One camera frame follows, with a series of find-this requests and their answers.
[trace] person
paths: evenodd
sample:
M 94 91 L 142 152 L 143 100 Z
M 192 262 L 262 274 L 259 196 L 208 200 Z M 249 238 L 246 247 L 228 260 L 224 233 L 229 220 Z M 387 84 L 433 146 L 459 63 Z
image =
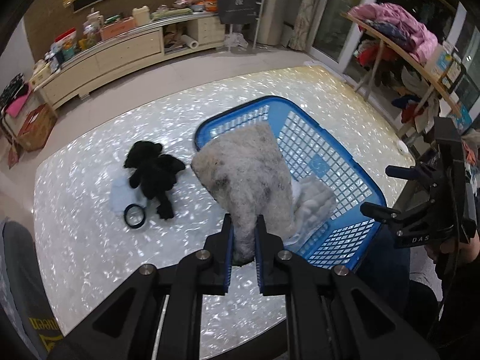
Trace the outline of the person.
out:
M 444 304 L 426 285 L 410 280 L 410 249 L 394 249 L 394 239 L 383 226 L 357 271 L 387 304 L 437 350 L 442 360 L 480 359 L 480 239 L 458 244 L 457 268 L 437 276 L 442 281 Z M 453 256 L 455 239 L 426 245 L 436 264 L 440 253 Z

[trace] pink fabric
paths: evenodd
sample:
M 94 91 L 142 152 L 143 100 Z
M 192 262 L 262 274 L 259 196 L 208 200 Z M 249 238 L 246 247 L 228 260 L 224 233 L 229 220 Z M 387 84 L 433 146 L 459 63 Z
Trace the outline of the pink fabric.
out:
M 437 37 L 400 5 L 368 3 L 357 5 L 349 14 L 360 20 L 387 21 L 403 30 L 415 44 L 410 55 L 424 65 L 438 45 Z
M 11 117 L 17 117 L 23 106 L 27 102 L 28 96 L 32 93 L 32 87 L 28 84 L 28 92 L 26 95 L 20 96 L 18 99 L 15 99 L 6 109 L 6 113 Z

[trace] brown box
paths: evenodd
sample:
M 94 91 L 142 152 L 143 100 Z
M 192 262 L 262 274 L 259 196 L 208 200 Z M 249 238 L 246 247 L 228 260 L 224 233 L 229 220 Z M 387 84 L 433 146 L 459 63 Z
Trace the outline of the brown box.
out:
M 52 110 L 42 104 L 30 112 L 18 132 L 18 143 L 27 152 L 33 152 L 45 146 L 57 118 Z
M 103 41 L 113 38 L 117 35 L 123 34 L 124 32 L 133 30 L 136 28 L 136 21 L 134 17 L 129 17 L 128 19 L 116 21 L 110 25 L 103 27 L 100 30 L 100 35 Z

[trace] brown wall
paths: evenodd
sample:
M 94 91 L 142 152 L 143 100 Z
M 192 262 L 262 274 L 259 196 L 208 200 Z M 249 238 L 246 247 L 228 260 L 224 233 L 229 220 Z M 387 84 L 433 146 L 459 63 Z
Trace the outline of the brown wall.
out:
M 123 12 L 131 15 L 133 8 L 143 5 L 155 11 L 159 5 L 171 6 L 175 0 L 104 0 L 95 4 L 95 10 L 105 18 Z M 72 7 L 64 8 L 62 0 L 35 0 L 25 13 L 25 30 L 35 61 L 43 58 L 54 39 L 72 27 L 81 31 L 91 7 L 73 13 Z

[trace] human hand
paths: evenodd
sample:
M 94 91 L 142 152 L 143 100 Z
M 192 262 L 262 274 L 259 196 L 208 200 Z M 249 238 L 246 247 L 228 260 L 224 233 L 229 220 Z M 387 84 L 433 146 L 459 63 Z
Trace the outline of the human hand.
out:
M 424 246 L 428 257 L 437 263 L 440 253 L 452 254 L 455 251 L 455 238 L 450 238 L 441 244 L 428 244 Z M 460 242 L 458 244 L 458 265 L 464 265 L 474 261 L 480 252 L 480 238 L 478 232 L 475 232 L 475 237 L 470 240 L 470 244 Z

